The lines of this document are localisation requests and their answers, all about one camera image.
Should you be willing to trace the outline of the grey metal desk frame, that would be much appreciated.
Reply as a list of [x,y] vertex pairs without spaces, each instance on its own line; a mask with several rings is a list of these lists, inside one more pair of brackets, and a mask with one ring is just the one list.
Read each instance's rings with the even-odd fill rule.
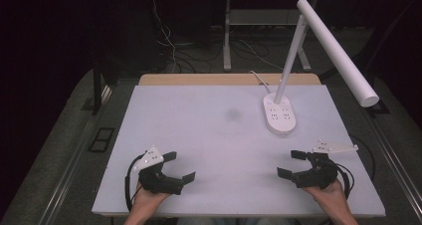
[[223,40],[223,70],[232,70],[230,28],[232,26],[296,26],[300,11],[295,9],[236,9],[231,6],[231,0],[226,0],[224,40]]

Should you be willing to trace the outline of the metal floor rail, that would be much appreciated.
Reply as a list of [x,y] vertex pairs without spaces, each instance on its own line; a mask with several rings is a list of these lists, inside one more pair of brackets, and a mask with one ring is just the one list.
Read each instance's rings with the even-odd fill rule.
[[100,93],[95,92],[94,95],[94,114],[90,116],[86,123],[82,135],[80,136],[77,146],[66,165],[66,168],[53,190],[53,195],[49,199],[48,205],[41,216],[38,225],[54,225],[54,221],[61,209],[63,202],[69,192],[69,189],[76,177],[78,169],[80,167],[80,161],[84,152],[88,149],[91,144],[93,135],[96,132],[99,120],[101,119],[104,111],[104,106],[107,104],[109,97],[112,94],[112,89],[109,86],[105,86],[100,89]]
[[378,140],[383,156],[387,160],[415,215],[422,222],[422,193],[406,171],[379,122],[368,111],[365,111],[364,115]]

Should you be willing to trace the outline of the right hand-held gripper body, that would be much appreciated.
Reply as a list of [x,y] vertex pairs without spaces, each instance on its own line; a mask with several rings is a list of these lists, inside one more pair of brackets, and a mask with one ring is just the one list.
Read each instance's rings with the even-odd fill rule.
[[306,159],[312,166],[311,169],[295,172],[294,184],[297,188],[319,187],[327,188],[336,181],[337,174],[340,173],[344,186],[351,188],[348,175],[340,168],[340,165],[329,158],[330,154],[357,151],[356,144],[337,143],[319,139],[311,152],[307,152]]

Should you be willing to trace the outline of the white table board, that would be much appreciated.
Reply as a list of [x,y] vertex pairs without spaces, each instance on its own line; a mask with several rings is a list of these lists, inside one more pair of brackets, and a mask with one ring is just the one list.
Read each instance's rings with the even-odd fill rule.
[[123,215],[124,179],[130,163],[152,146],[174,151],[169,177],[196,175],[159,207],[160,216],[317,217],[313,199],[278,168],[310,168],[293,159],[319,141],[350,144],[336,106],[324,86],[289,86],[297,125],[288,135],[266,126],[262,86],[138,86],[134,89],[92,208]]

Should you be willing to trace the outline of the person's right hand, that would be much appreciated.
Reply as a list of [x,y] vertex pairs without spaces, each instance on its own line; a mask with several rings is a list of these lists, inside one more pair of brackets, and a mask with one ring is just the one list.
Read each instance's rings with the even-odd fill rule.
[[314,199],[322,211],[332,220],[341,220],[349,213],[342,185],[338,180],[325,189],[306,187],[304,191]]

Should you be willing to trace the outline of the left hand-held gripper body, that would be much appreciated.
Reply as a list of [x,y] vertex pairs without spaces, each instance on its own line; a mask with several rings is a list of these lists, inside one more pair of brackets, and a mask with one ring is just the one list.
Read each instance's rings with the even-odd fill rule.
[[138,182],[152,193],[180,195],[184,187],[181,178],[173,178],[162,172],[164,165],[162,153],[156,146],[147,150],[134,160],[133,171],[138,172]]

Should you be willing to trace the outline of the person's left hand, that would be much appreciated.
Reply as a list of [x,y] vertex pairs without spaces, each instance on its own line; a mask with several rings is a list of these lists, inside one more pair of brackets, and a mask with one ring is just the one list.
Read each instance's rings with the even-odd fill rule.
[[138,183],[136,186],[136,193],[133,199],[132,208],[130,211],[131,215],[136,218],[142,218],[144,220],[150,218],[159,205],[167,198],[167,193],[152,193],[143,188]]

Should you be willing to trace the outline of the white desk lamp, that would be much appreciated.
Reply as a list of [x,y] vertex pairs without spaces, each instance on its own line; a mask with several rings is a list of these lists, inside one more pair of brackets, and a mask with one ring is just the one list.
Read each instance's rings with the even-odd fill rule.
[[307,0],[299,0],[297,7],[301,14],[288,51],[287,60],[277,90],[263,98],[263,108],[268,130],[276,135],[287,135],[297,125],[297,119],[285,89],[300,43],[305,39],[305,30],[310,28],[324,48],[328,57],[346,82],[348,88],[363,108],[370,108],[379,102],[379,96],[367,79],[356,67],[349,55],[339,44],[317,12]]

